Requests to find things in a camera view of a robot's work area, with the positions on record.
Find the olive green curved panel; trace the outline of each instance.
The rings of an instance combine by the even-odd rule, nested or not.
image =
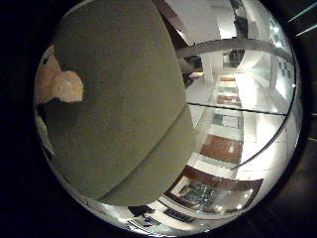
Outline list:
[[[181,174],[194,150],[189,108],[180,115],[139,166],[99,200],[113,205],[143,205],[158,199]]]
[[[45,105],[54,164],[79,192],[100,198],[134,174],[184,108],[179,65],[152,1],[89,3],[61,21],[53,44],[61,68],[84,85],[82,102]],[[191,126],[181,136],[193,140]],[[179,171],[188,159],[169,166]]]

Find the beige object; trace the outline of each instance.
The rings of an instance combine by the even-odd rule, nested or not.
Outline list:
[[[49,47],[46,57],[39,65],[35,98],[38,104],[44,104],[58,98],[63,102],[82,100],[83,84],[74,71],[62,71],[57,58],[53,54],[53,46]]]
[[[82,100],[83,84],[77,73],[63,71],[51,83],[51,95],[63,102]]]

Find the light fixture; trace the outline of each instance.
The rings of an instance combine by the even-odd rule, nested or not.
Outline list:
[[[281,48],[281,42],[276,42],[276,43],[275,43],[275,46],[276,46],[277,48]]]

